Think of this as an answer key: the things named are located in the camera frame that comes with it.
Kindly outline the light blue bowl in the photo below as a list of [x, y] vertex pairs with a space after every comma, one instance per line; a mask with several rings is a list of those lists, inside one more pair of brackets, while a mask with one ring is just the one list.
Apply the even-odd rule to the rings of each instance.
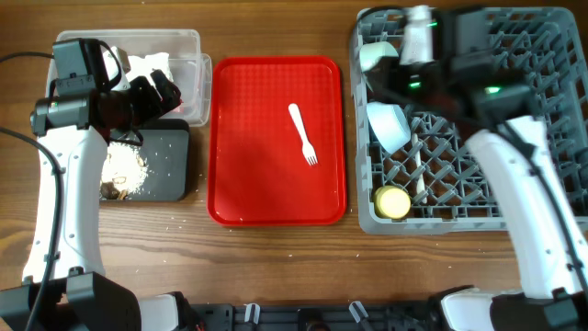
[[396, 153], [411, 140], [410, 126], [399, 105], [369, 102], [367, 118], [376, 139], [387, 153]]

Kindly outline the green bowl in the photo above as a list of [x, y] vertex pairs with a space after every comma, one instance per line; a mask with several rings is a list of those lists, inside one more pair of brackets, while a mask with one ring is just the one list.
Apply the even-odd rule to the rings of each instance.
[[400, 55], [391, 43], [379, 41], [365, 44], [359, 51], [359, 66], [362, 74], [387, 73], [399, 64]]

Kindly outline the yellow plastic cup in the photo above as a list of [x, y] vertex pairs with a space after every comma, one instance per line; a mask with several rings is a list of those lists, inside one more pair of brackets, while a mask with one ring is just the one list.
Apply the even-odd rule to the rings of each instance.
[[408, 214], [412, 207], [411, 197], [402, 189], [383, 186], [374, 193], [375, 212], [380, 218], [398, 220]]

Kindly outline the pink plastic fork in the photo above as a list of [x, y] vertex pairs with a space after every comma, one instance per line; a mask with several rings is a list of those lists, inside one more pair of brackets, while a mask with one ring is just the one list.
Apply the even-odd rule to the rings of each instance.
[[310, 166], [318, 164], [317, 155], [308, 138], [304, 123], [301, 117], [300, 108], [297, 104], [291, 103], [288, 105], [289, 115], [298, 131], [302, 143], [302, 154]]

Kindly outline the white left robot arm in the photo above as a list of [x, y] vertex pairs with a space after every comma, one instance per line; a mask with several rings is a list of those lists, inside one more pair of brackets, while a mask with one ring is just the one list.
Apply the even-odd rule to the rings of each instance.
[[197, 313], [172, 291], [138, 299], [106, 277], [98, 240], [99, 187], [112, 132], [139, 146], [141, 126], [177, 108], [181, 93], [163, 72], [119, 88], [102, 40], [57, 41], [57, 77], [30, 115], [25, 142], [40, 154], [36, 228], [19, 286], [1, 293], [15, 330], [196, 330]]

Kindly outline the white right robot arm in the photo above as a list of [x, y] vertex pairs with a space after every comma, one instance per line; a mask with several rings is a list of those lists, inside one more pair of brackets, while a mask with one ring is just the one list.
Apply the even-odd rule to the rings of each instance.
[[456, 124], [485, 176], [517, 256], [521, 287], [451, 290], [439, 300], [450, 330], [584, 330], [587, 242], [560, 183], [522, 71], [495, 66], [479, 8], [403, 10], [399, 47], [361, 46], [367, 88]]

